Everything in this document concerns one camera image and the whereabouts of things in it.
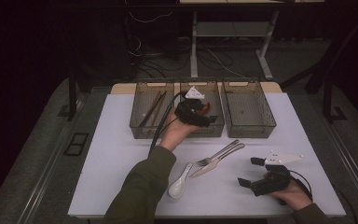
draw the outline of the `dark background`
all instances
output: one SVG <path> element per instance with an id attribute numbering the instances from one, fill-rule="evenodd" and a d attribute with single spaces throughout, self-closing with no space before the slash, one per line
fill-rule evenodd
<path id="1" fill-rule="evenodd" d="M 318 10 L 302 7 L 281 11 L 275 40 L 340 40 L 337 37 L 344 36 L 358 21 L 358 1 L 326 3 Z M 137 13 L 146 19 L 154 14 Z M 68 77 L 68 71 L 75 70 L 82 91 L 95 85 L 130 81 L 136 66 L 130 66 L 127 53 L 129 32 L 142 35 L 147 44 L 157 45 L 172 55 L 176 52 L 175 38 L 190 36 L 189 12 L 173 13 L 167 20 L 142 26 L 123 20 L 127 15 L 116 11 L 62 13 L 49 1 L 0 0 L 0 186 L 48 98 Z M 160 27 L 169 28 L 156 35 Z M 358 34 L 332 74 L 339 74 L 337 85 L 358 108 Z"/>

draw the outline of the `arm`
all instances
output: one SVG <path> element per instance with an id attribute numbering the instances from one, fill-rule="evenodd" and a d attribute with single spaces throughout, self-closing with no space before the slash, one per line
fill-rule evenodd
<path id="1" fill-rule="evenodd" d="M 287 205 L 294 210 L 292 216 L 297 224 L 335 223 L 324 214 L 316 203 L 313 203 L 308 195 L 293 180 L 286 189 L 272 192 L 270 195 L 285 201 Z"/>
<path id="2" fill-rule="evenodd" d="M 150 156 L 137 163 L 127 175 L 121 191 L 110 204 L 104 224 L 153 223 L 157 204 L 168 187 L 171 169 L 176 161 L 173 151 L 198 127 L 182 123 L 171 113 L 159 146 Z"/>

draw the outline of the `floor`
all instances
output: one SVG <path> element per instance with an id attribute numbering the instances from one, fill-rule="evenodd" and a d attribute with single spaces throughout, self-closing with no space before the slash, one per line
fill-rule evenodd
<path id="1" fill-rule="evenodd" d="M 179 39 L 180 54 L 166 57 L 156 49 L 146 50 L 146 60 L 137 77 L 189 77 L 189 41 Z M 263 74 L 255 57 L 259 39 L 199 40 L 199 77 L 260 77 Z M 270 44 L 267 61 L 273 81 L 281 83 L 310 67 L 324 55 L 328 40 L 276 41 Z M 334 217 L 339 223 L 358 219 L 358 112 L 339 89 L 333 93 L 333 106 L 347 117 L 334 124 L 322 115 L 323 93 L 306 94 L 307 78 L 285 88 L 298 117 L 331 183 L 337 188 L 347 215 Z M 0 189 L 0 223 L 100 223 L 98 219 L 67 216 L 73 193 L 99 115 L 110 86 L 95 86 L 91 92 L 79 92 L 75 118 L 64 116 L 68 106 L 65 80 L 51 95 L 45 111 Z M 87 133 L 79 156 L 65 156 L 75 133 Z M 345 155 L 351 160 L 345 161 Z M 187 220 L 181 223 L 192 223 Z M 197 220 L 195 223 L 262 223 L 260 220 Z M 267 220 L 268 224 L 290 224 L 290 217 Z"/>

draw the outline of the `jacket sleeve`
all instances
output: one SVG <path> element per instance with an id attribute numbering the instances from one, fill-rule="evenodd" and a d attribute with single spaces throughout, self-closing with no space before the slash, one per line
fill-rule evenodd
<path id="1" fill-rule="evenodd" d="M 131 169 L 104 215 L 103 224 L 153 223 L 157 204 L 168 187 L 168 177 L 175 162 L 172 152 L 155 147 L 146 160 Z"/>
<path id="2" fill-rule="evenodd" d="M 327 217 L 324 212 L 316 205 L 316 203 L 310 204 L 307 207 L 295 211 L 293 219 L 297 224 L 334 224 L 333 219 Z"/>

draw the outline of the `gray transparent bin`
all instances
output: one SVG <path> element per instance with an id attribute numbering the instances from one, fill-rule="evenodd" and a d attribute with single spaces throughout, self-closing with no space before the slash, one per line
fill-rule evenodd
<path id="1" fill-rule="evenodd" d="M 191 133 L 188 137 L 220 137 L 225 126 L 222 103 L 220 101 L 219 87 L 217 80 L 213 77 L 192 77 L 180 79 L 180 91 L 188 91 L 191 87 L 205 94 L 205 99 L 201 100 L 203 104 L 211 104 L 210 111 L 205 115 L 217 116 L 217 120 L 211 123 L 208 128 L 203 127 Z"/>
<path id="2" fill-rule="evenodd" d="M 222 101 L 230 138 L 268 138 L 275 118 L 257 78 L 224 78 Z"/>
<path id="3" fill-rule="evenodd" d="M 151 108 L 158 99 L 158 94 L 165 96 L 158 101 L 151 113 Z M 152 139 L 174 96 L 173 79 L 139 79 L 131 112 L 130 127 L 135 139 Z"/>

